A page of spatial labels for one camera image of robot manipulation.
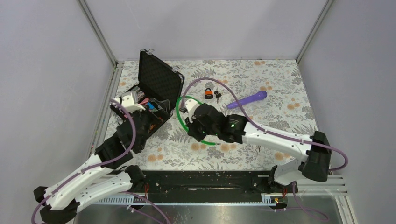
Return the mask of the orange black padlock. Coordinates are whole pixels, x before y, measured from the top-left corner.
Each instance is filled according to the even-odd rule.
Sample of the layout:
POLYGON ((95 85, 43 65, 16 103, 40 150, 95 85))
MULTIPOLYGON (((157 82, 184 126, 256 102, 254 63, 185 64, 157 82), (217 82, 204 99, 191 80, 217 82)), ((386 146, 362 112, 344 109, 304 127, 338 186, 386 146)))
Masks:
POLYGON ((204 99, 213 99, 213 91, 210 88, 206 88, 204 92, 204 99))

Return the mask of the black keys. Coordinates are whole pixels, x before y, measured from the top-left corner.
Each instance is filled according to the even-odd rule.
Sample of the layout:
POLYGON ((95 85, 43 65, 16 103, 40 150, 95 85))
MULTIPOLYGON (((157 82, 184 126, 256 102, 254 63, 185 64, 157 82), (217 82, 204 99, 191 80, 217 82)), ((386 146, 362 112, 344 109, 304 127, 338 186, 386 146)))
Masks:
POLYGON ((218 104, 219 103, 219 99, 222 97, 222 94, 219 91, 215 91, 214 92, 214 96, 215 96, 215 99, 216 99, 216 103, 218 104))

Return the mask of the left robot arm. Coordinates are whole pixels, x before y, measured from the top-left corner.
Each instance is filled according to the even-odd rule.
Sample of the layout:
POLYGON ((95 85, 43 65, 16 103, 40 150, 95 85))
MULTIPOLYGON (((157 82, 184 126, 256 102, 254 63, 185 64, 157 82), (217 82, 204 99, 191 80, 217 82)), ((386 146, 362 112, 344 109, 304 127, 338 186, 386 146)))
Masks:
POLYGON ((112 99, 111 108, 124 118, 124 122, 66 178, 53 186, 40 186, 34 190, 38 205, 31 216, 31 223, 35 223, 39 213, 45 224, 66 224, 102 198, 148 188, 137 165, 129 165, 124 170, 121 167, 132 160, 133 153, 145 148, 147 139, 164 120, 147 105, 112 99))

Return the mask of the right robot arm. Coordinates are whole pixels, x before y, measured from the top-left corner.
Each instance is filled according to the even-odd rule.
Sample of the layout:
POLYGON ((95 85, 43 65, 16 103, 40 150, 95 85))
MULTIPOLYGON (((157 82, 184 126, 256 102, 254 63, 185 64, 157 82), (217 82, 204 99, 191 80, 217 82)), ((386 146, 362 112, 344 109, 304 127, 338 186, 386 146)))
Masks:
POLYGON ((238 114, 225 116, 213 106, 195 102, 185 103, 180 111, 188 115, 185 119, 188 135, 197 141, 215 136, 227 143, 268 147, 294 157, 293 161, 271 169, 268 186, 274 192, 297 180, 326 182, 328 179, 331 152, 322 132, 316 131, 312 136, 288 133, 254 124, 238 114))

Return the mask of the blue round chip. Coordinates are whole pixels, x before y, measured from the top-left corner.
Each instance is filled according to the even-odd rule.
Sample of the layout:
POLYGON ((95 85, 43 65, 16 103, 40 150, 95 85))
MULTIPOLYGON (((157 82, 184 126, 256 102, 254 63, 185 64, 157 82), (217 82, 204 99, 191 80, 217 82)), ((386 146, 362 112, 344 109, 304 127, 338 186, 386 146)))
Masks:
POLYGON ((150 102, 147 103, 147 106, 148 106, 149 111, 155 111, 156 110, 156 108, 150 102))

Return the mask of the black poker chip case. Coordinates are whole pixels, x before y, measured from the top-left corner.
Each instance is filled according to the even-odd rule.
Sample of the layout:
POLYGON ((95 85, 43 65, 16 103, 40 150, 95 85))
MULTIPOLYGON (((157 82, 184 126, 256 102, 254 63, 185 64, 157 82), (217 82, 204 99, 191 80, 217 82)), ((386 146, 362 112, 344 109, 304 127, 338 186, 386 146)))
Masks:
POLYGON ((142 49, 138 64, 138 83, 122 95, 131 94, 135 102, 141 105, 149 99, 170 101, 171 116, 176 107, 176 101, 181 96, 184 76, 178 69, 152 54, 153 50, 142 49))

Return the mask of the black mounting base plate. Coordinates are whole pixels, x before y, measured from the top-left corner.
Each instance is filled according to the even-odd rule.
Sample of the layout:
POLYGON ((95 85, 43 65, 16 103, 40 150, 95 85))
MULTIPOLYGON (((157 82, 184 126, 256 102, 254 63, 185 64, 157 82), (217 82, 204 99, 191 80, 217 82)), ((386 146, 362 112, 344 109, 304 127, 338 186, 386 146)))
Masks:
POLYGON ((302 189, 271 183, 270 171, 144 170, 143 180, 129 192, 160 203, 259 203, 262 196, 292 194, 302 189))

